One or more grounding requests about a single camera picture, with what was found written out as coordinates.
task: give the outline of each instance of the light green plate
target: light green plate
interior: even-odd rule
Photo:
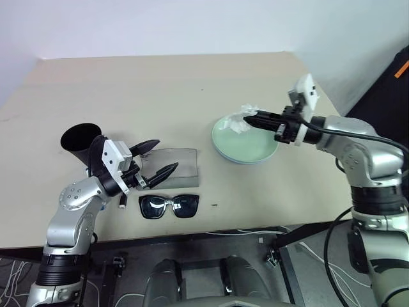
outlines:
[[[254,164],[267,160],[278,147],[274,132],[252,127],[241,134],[231,129],[220,130],[223,118],[213,127],[212,141],[216,150],[230,161]]]

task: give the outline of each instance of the sunglasses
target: sunglasses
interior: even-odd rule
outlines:
[[[165,213],[166,205],[172,205],[174,214],[180,218],[192,217],[199,205],[199,195],[183,194],[168,199],[158,195],[139,197],[139,206],[145,219],[158,219]]]

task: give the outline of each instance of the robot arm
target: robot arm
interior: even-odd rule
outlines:
[[[409,301],[409,215],[401,192],[403,153],[395,146],[351,136],[322,133],[315,127],[378,137],[355,118],[312,116],[317,95],[312,77],[301,78],[289,92],[292,106],[282,114],[258,111],[244,120],[275,132],[282,143],[316,145],[341,161],[351,185],[353,224],[348,234],[352,266],[366,273],[379,306]]]
[[[83,289],[81,275],[88,264],[99,211],[113,196],[127,195],[132,187],[154,187],[178,166],[178,163],[170,164],[149,179],[140,176],[133,156],[144,154],[157,143],[158,140],[151,140],[128,149],[124,142],[96,136],[86,155],[76,155],[91,168],[89,172],[93,175],[61,192],[59,207],[47,229],[40,270],[31,285],[27,307],[78,306],[76,302]]]

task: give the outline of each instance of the white tissue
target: white tissue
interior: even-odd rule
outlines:
[[[226,116],[224,118],[224,121],[222,122],[222,126],[219,129],[220,130],[231,129],[238,134],[248,131],[251,128],[251,126],[244,121],[243,117],[256,115],[257,111],[259,110],[260,108],[258,106],[245,104],[244,106],[242,106],[240,112]]]

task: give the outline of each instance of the white wall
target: white wall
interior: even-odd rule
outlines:
[[[0,105],[36,58],[293,51],[345,113],[408,44],[408,0],[0,0]]]

